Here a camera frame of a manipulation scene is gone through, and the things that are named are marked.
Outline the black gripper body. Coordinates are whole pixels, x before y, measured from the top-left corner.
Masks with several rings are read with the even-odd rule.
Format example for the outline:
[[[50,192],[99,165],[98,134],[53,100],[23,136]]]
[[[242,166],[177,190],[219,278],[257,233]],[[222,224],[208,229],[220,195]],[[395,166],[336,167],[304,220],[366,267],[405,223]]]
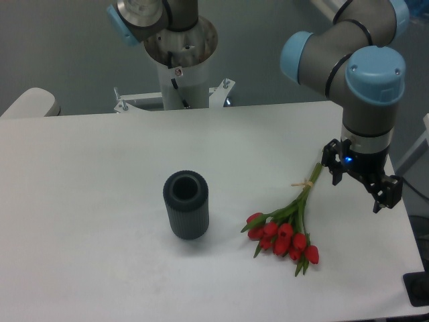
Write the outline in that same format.
[[[339,142],[339,169],[336,183],[347,173],[362,184],[381,184],[386,181],[385,163],[389,151],[389,134],[362,137],[354,133],[341,136]]]

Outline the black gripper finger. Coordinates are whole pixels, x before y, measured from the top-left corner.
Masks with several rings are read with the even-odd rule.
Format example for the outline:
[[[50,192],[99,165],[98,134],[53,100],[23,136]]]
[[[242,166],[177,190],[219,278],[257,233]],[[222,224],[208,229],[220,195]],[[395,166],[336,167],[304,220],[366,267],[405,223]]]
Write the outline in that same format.
[[[345,157],[348,156],[351,141],[331,140],[322,151],[321,164],[329,169],[332,174],[332,184],[337,185],[343,178],[343,173],[348,171]]]
[[[348,171],[348,174],[358,180],[373,197],[374,213],[384,208],[392,209],[402,199],[403,178],[401,176],[388,176],[384,171],[369,174]]]

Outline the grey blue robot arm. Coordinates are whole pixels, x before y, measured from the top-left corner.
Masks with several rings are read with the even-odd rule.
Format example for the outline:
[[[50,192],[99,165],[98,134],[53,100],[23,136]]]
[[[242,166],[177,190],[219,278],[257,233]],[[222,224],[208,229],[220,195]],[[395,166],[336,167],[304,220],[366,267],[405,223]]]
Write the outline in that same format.
[[[156,63],[164,109],[222,107],[232,89],[210,91],[207,62],[218,35],[197,1],[116,1],[107,16],[122,40],[143,44]],[[384,171],[406,63],[390,44],[406,30],[405,1],[344,1],[323,34],[297,32],[280,54],[280,69],[343,108],[340,140],[323,149],[322,164],[337,184],[349,174],[374,198],[374,211],[392,208],[403,181]]]

